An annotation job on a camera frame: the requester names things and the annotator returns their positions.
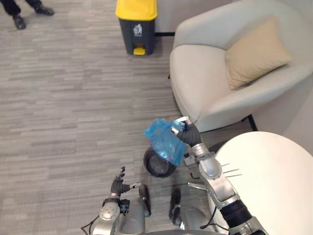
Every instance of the white wall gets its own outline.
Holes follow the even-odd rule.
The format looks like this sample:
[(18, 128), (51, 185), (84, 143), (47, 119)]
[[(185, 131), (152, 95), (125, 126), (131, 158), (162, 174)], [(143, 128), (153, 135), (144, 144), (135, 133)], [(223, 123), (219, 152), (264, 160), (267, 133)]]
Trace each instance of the white wall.
[[(280, 1), (313, 22), (313, 0)], [(283, 135), (313, 155), (313, 75), (252, 115), (260, 131)]]
[(157, 0), (156, 32), (175, 32), (182, 21), (232, 0)]

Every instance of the person's feet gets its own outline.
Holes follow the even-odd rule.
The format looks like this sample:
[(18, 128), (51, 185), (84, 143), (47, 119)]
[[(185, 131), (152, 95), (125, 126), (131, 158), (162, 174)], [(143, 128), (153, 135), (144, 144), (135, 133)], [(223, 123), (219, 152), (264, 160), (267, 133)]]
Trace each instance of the person's feet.
[(171, 205), (169, 211), (170, 220), (174, 225), (180, 225), (181, 220), (179, 218), (180, 212), (180, 190), (177, 188), (172, 192)]
[(21, 30), (26, 28), (25, 21), (20, 15), (15, 15), (12, 18), (17, 29)]
[(150, 194), (148, 187), (144, 184), (139, 187), (139, 197), (144, 203), (145, 206), (145, 216), (149, 217), (151, 215), (151, 203), (150, 203)]
[(37, 14), (42, 14), (46, 16), (53, 16), (54, 10), (50, 7), (46, 7), (44, 5), (40, 5), (38, 8), (35, 8)]

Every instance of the table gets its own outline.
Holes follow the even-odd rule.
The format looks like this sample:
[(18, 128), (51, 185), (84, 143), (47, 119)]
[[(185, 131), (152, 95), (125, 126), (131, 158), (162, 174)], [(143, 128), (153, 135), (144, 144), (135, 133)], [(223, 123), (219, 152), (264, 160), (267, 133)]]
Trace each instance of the table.
[[(228, 179), (269, 235), (313, 234), (313, 157), (305, 149), (277, 134), (249, 132), (224, 144), (216, 158), (229, 164), (223, 172), (239, 169), (225, 175), (242, 174)], [(214, 220), (227, 227), (219, 211)]]

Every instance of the pillow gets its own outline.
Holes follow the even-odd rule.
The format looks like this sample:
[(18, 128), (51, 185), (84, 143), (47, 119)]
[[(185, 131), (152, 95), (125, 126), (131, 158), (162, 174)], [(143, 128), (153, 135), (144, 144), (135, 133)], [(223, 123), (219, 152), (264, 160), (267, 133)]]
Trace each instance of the pillow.
[(278, 19), (270, 17), (226, 52), (227, 78), (236, 89), (291, 61), (279, 39)]

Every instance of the blue plastic bag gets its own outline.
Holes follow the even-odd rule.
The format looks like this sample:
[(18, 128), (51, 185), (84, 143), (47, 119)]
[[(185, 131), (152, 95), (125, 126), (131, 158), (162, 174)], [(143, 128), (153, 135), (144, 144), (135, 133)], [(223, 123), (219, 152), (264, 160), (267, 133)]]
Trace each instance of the blue plastic bag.
[(178, 121), (168, 122), (163, 118), (154, 119), (144, 134), (150, 141), (153, 150), (171, 164), (179, 166), (185, 153), (185, 144), (171, 132), (174, 127), (184, 131), (185, 124)]

